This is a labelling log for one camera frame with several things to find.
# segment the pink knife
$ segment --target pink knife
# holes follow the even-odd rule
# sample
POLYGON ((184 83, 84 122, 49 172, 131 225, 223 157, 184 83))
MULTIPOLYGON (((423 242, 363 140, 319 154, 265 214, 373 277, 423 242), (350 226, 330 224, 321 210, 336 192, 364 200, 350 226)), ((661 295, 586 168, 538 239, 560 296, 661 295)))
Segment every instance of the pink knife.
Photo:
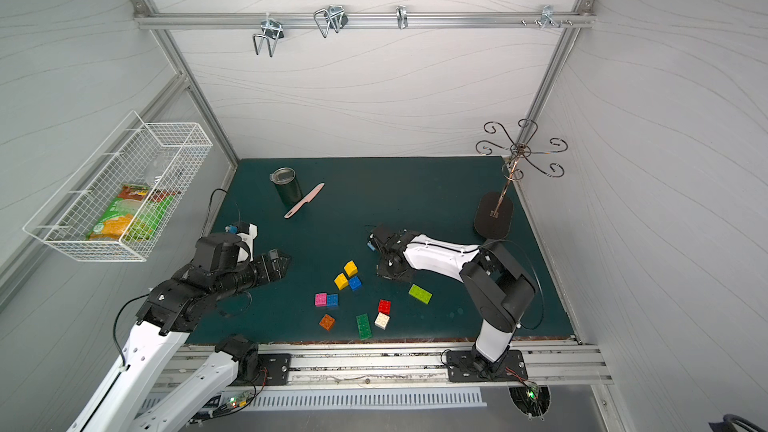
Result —
POLYGON ((287 214, 285 214, 283 217, 285 217, 285 218, 291 218, 291 217, 293 217, 293 214, 297 213, 297 212, 299 211, 299 209, 300 209, 300 208, 301 208, 301 207, 302 207, 304 204, 309 204, 310 202, 312 202, 312 199, 313 199, 313 198, 314 198, 314 197, 317 195, 317 193, 318 193, 318 192, 320 192, 320 190, 322 189, 322 187, 323 187, 324 185, 325 185, 325 183, 322 183, 322 184, 317 184, 317 186, 316 186, 315 188, 313 188, 313 189, 312 189, 312 192, 310 192, 309 194, 307 194, 306 196, 304 196, 304 198, 302 198, 302 199, 299 201, 299 203, 298 203, 298 204, 296 204, 295 206, 293 206, 293 208, 292 208, 291 210, 289 210, 289 211, 288 211, 288 213, 287 213, 287 214))

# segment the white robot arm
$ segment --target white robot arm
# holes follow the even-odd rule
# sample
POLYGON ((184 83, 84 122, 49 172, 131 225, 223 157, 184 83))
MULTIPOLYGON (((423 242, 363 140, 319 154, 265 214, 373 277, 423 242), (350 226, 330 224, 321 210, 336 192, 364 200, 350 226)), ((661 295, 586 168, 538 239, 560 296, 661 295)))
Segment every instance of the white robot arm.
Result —
POLYGON ((236 378, 245 382, 256 378, 262 369, 258 346, 231 336, 216 346, 192 378, 151 411, 135 417, 160 372, 219 300, 285 275, 290 257, 277 250, 253 257, 256 226, 236 226, 248 232, 200 238, 192 261, 152 289, 120 358, 68 432, 176 431, 236 378))
POLYGON ((463 283, 483 318, 472 348, 473 365, 476 370, 498 369, 525 309, 538 293, 537 282, 499 241, 458 245, 379 226, 369 235, 369 247, 381 254, 376 269, 381 277, 410 282, 415 270, 429 270, 463 283))

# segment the white wall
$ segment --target white wall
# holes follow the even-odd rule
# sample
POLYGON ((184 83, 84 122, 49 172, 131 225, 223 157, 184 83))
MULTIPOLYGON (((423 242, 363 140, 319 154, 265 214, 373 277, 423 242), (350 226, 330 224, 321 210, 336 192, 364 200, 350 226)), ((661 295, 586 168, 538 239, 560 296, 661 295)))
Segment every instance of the white wall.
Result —
MULTIPOLYGON (((174 77, 132 13, 128 0, 0 0, 0 264, 61 181, 174 77)), ((184 94, 161 120, 203 122, 184 94)), ((82 264, 52 251, 32 273, 0 314, 0 430, 71 424, 117 357, 118 309, 190 259, 228 170, 214 146, 147 262, 82 264)))
POLYGON ((127 0, 0 0, 0 264, 34 211, 173 76, 127 0))
POLYGON ((768 0, 598 0, 532 221, 637 431, 768 427, 768 0))
MULTIPOLYGON (((154 0, 167 13, 570 10, 575 0, 154 0)), ((174 32, 240 157, 466 156, 488 120, 525 116, 559 31, 174 32)))

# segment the wire basket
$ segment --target wire basket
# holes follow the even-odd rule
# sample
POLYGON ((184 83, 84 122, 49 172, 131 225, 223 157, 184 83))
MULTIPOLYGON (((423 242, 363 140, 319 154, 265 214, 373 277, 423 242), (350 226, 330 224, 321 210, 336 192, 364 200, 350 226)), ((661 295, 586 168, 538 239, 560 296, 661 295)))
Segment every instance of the wire basket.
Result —
POLYGON ((211 146, 196 122, 147 123, 132 112, 24 231, 80 262, 143 262, 211 146), (140 206, 121 217, 130 221, 119 238, 93 239, 94 227, 126 184, 145 187, 140 206))

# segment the lime green lego brick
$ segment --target lime green lego brick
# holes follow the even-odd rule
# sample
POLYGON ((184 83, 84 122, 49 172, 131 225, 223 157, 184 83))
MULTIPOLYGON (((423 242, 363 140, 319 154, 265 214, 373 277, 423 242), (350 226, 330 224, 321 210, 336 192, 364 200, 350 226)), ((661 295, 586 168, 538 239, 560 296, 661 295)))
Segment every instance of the lime green lego brick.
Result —
POLYGON ((411 285, 411 290, 408 291, 408 294, 417 298, 421 302, 424 302, 425 304, 428 304, 429 299, 432 298, 431 293, 427 292, 426 290, 417 286, 416 284, 411 285))
POLYGON ((368 314, 358 315, 355 319, 357 320, 357 331, 360 332, 360 340, 364 341, 373 337, 371 323, 368 322, 368 314))

